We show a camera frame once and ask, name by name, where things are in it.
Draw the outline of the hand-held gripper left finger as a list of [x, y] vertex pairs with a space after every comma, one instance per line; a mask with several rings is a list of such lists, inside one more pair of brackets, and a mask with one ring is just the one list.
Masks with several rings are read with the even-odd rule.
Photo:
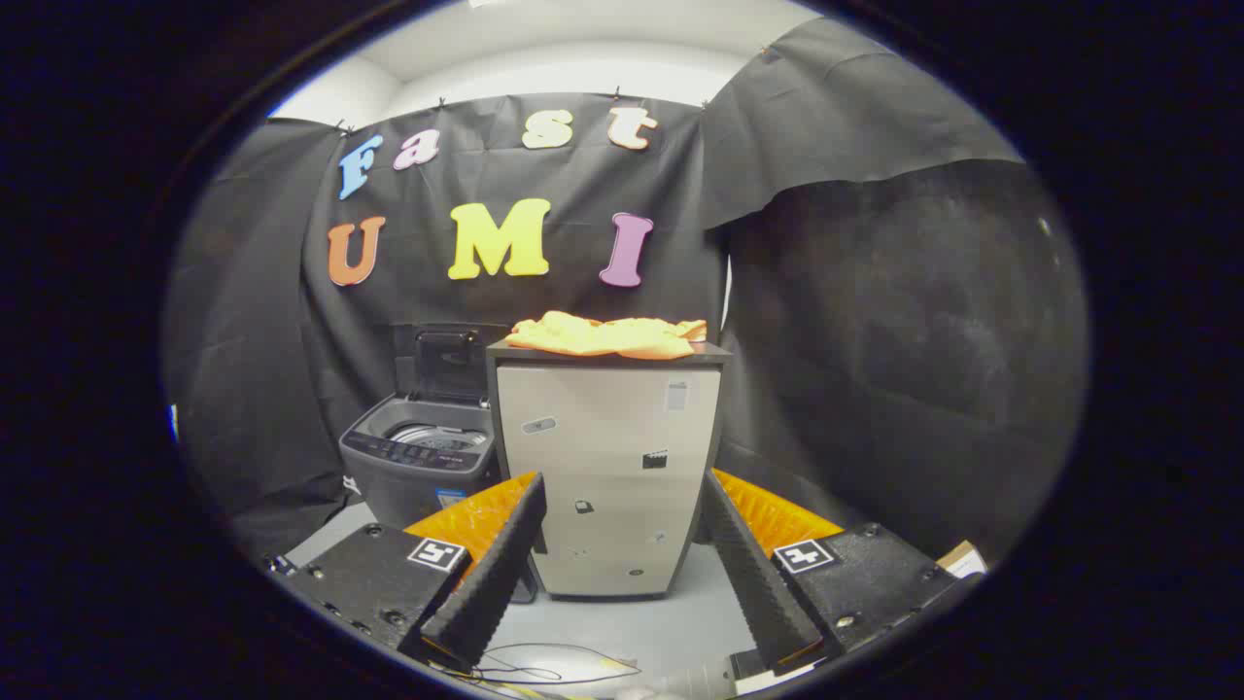
[[547, 511], [525, 472], [404, 528], [363, 523], [297, 566], [262, 566], [360, 635], [447, 670], [480, 661], [526, 569]]

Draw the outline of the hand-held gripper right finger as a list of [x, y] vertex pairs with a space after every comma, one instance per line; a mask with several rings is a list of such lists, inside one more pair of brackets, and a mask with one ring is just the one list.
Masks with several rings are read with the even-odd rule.
[[972, 589], [881, 523], [848, 528], [712, 470], [704, 518], [765, 669], [785, 675], [883, 642]]

